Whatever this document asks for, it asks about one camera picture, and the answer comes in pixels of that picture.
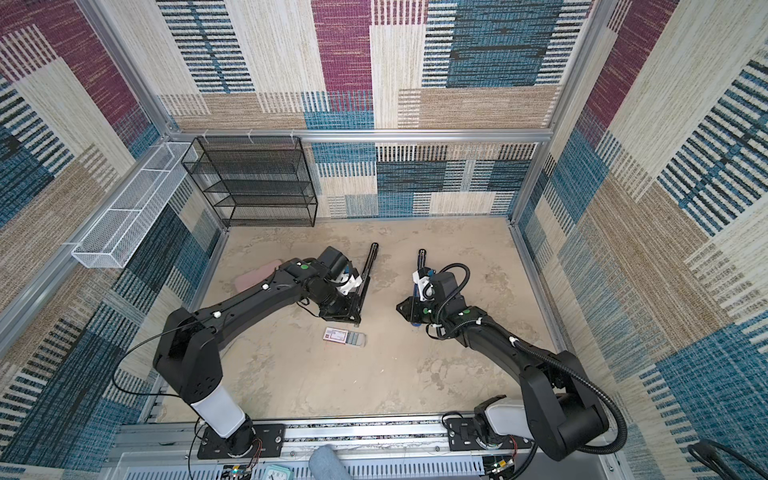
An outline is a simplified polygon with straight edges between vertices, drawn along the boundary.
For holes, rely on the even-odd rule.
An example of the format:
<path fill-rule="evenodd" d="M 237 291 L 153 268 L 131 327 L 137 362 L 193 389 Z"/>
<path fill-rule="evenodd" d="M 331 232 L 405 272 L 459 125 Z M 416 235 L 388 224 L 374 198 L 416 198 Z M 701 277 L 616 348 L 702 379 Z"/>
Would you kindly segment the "black stapler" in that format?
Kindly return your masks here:
<path fill-rule="evenodd" d="M 363 284 L 359 289 L 358 298 L 357 298 L 358 302 L 357 302 L 356 313 L 358 315 L 362 314 L 363 305 L 369 289 L 372 270 L 378 255 L 378 251 L 379 251 L 379 244 L 377 242 L 373 242 L 370 246 L 368 257 L 366 259 L 364 269 L 361 274 L 361 279 L 363 280 Z"/>

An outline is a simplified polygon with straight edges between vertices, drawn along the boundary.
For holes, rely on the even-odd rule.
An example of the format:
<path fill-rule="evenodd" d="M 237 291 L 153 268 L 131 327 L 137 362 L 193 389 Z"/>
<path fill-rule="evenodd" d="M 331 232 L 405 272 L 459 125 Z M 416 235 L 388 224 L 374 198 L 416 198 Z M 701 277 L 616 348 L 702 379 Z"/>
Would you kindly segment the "red white staple box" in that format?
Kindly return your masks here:
<path fill-rule="evenodd" d="M 348 330 L 327 327 L 323 333 L 323 340 L 332 343 L 346 344 L 349 335 L 350 332 Z"/>

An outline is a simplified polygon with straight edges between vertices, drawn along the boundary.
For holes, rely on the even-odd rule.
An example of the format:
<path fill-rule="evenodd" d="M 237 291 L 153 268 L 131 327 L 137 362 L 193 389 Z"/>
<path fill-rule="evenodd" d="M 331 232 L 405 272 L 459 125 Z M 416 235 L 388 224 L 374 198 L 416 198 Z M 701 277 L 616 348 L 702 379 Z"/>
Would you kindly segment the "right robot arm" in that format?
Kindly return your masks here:
<path fill-rule="evenodd" d="M 489 358 L 519 385 L 530 438 L 553 460 L 574 451 L 606 454 L 590 442 L 610 426 L 605 397 L 589 382 L 578 359 L 555 354 L 512 334 L 490 314 L 462 296 L 464 281 L 453 273 L 421 268 L 413 274 L 416 294 L 397 305 L 412 323 L 434 332 L 432 339 L 455 340 Z"/>

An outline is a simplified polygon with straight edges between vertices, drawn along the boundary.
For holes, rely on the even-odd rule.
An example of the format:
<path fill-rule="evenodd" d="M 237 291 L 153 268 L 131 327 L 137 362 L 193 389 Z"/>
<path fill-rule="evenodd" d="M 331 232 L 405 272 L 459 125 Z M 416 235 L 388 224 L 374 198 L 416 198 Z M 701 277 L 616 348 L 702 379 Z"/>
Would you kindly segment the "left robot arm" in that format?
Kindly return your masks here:
<path fill-rule="evenodd" d="M 168 315 L 153 367 L 167 384 L 241 457 L 256 439 L 251 418 L 223 386 L 220 351 L 269 315 L 297 303 L 314 303 L 327 322 L 358 325 L 379 245 L 372 243 L 357 270 L 339 250 L 317 258 L 291 259 L 266 279 L 210 307 Z"/>

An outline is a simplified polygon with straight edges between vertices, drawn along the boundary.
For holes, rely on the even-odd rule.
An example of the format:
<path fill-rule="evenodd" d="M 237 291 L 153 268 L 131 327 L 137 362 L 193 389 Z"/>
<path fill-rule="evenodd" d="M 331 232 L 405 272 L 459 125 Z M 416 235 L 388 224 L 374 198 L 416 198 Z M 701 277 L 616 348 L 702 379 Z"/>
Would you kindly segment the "pink pencil case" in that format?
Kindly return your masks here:
<path fill-rule="evenodd" d="M 235 291 L 237 293 L 242 293 L 260 282 L 267 280 L 281 264 L 282 261 L 276 259 L 256 269 L 241 274 L 233 281 Z"/>

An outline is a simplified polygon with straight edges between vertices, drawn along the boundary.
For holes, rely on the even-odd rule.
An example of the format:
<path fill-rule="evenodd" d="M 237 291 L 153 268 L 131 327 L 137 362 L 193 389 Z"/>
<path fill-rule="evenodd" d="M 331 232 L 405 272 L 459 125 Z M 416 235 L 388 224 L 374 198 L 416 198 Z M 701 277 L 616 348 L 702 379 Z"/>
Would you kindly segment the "black mesh shelf rack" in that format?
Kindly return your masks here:
<path fill-rule="evenodd" d="M 317 192 L 297 137 L 198 136 L 181 163 L 227 228 L 315 224 Z"/>

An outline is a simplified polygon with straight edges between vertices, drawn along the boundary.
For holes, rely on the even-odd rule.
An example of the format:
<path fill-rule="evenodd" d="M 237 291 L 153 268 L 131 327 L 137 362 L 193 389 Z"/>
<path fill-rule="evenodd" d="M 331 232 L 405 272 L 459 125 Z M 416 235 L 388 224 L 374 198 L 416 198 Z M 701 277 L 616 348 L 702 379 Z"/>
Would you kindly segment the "grey rounded object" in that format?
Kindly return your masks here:
<path fill-rule="evenodd" d="M 309 458 L 308 466 L 316 480 L 352 480 L 345 465 L 329 445 L 316 449 Z"/>

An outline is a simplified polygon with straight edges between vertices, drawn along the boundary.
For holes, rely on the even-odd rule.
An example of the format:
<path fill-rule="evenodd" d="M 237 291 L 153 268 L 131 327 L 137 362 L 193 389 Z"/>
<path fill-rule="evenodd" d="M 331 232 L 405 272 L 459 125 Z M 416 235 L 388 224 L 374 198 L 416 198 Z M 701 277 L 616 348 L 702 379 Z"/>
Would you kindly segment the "teal electronics box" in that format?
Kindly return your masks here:
<path fill-rule="evenodd" d="M 269 464 L 264 468 L 262 480 L 292 480 L 294 474 L 288 467 Z"/>

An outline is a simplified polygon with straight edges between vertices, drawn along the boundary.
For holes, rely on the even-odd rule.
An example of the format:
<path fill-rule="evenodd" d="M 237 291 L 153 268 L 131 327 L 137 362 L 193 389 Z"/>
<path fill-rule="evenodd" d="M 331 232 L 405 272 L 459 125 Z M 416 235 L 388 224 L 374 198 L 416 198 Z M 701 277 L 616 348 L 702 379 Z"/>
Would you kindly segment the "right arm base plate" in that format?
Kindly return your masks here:
<path fill-rule="evenodd" d="M 464 417 L 458 412 L 447 412 L 441 417 L 441 424 L 447 432 L 451 451 L 470 450 L 512 450 L 530 449 L 531 439 L 511 435 L 497 434 L 485 421 L 476 421 L 474 417 Z"/>

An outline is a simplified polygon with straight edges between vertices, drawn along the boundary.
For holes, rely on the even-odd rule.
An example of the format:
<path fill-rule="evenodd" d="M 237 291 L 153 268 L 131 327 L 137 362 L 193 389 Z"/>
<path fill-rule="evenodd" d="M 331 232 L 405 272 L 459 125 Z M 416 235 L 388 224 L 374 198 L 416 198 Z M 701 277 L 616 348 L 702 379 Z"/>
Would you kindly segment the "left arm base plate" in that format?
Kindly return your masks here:
<path fill-rule="evenodd" d="M 197 460 L 277 458 L 281 455 L 285 424 L 255 424 L 240 428 L 229 438 L 206 427 L 195 453 Z"/>

